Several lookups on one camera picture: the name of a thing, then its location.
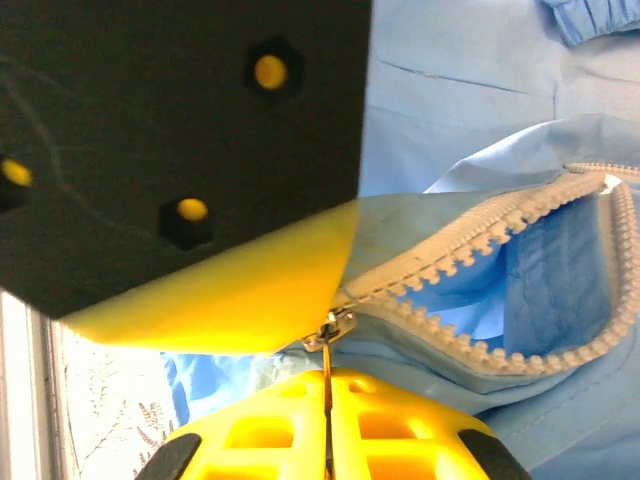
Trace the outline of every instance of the hexagonal recess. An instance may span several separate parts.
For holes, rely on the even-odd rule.
[[[194,197],[183,197],[160,207],[160,225],[158,233],[181,250],[192,250],[213,238],[211,214],[206,210],[200,218],[185,218],[180,214],[179,205]]]
[[[31,172],[0,154],[0,214],[24,206],[29,199]]]
[[[281,60],[286,68],[284,82],[277,88],[265,88],[258,83],[256,78],[258,61],[267,56]],[[251,91],[267,101],[283,102],[296,96],[302,90],[305,64],[305,58],[284,37],[272,37],[247,50],[244,83]]]

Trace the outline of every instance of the blue garment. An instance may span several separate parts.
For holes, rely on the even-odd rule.
[[[568,45],[640,28],[638,0],[543,0],[553,8]]]
[[[638,64],[637,36],[568,49],[554,13],[530,0],[375,2],[361,230],[376,248],[356,243],[344,283],[492,195],[552,182],[564,164],[639,166]],[[383,193],[402,195],[372,196]],[[573,202],[407,295],[490,348],[543,354],[584,343],[610,313],[595,211],[593,198]],[[478,415],[534,478],[637,476],[635,327],[604,357],[539,378],[481,375],[379,319],[359,325],[336,344],[337,366]],[[319,365],[297,344],[272,357],[165,358],[190,420],[204,402],[212,411]]]

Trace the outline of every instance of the zipper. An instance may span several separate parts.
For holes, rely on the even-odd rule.
[[[640,181],[640,168],[611,163],[572,163],[564,166],[571,173],[604,172],[626,182]]]
[[[340,332],[334,339],[354,328],[355,314],[368,314],[487,375],[549,375],[574,369],[606,354],[627,335],[640,307],[636,293],[640,290],[640,250],[631,190],[624,182],[612,180],[638,179],[640,169],[606,164],[573,164],[566,169],[568,173],[552,184],[485,200],[407,252],[344,286],[336,295],[333,312],[348,318],[344,323],[348,327],[341,331],[339,323],[334,323]],[[616,287],[615,298],[609,321],[588,344],[545,356],[525,357],[517,352],[507,355],[502,348],[489,351],[486,342],[473,342],[468,334],[456,335],[455,327],[441,325],[438,315],[429,315],[425,308],[414,308],[409,301],[399,299],[407,288],[420,290],[423,281],[434,285],[442,275],[455,275],[459,264],[473,265],[475,252],[490,254],[493,242],[507,243],[512,234],[522,232],[560,206],[606,191],[610,202],[604,210],[611,233],[607,256],[610,278]],[[303,345],[307,350],[320,348],[321,345],[316,345],[318,334],[305,337]]]
[[[356,316],[347,308],[336,308],[329,312],[327,321],[314,333],[302,338],[302,346],[308,352],[317,352],[325,343],[333,343],[356,327]]]

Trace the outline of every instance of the zipper slider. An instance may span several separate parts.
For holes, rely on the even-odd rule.
[[[331,310],[327,321],[315,333],[307,335],[301,342],[307,352],[317,352],[325,343],[333,343],[342,338],[356,326],[355,314],[346,308]]]

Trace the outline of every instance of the black gripper pad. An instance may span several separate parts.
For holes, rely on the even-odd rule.
[[[532,480],[500,440],[478,430],[458,432],[460,440],[480,464],[489,480]]]
[[[354,199],[370,10],[0,2],[0,153],[33,178],[0,184],[0,286],[60,318]]]
[[[136,480],[180,480],[202,443],[195,433],[187,433],[162,445],[140,471]]]

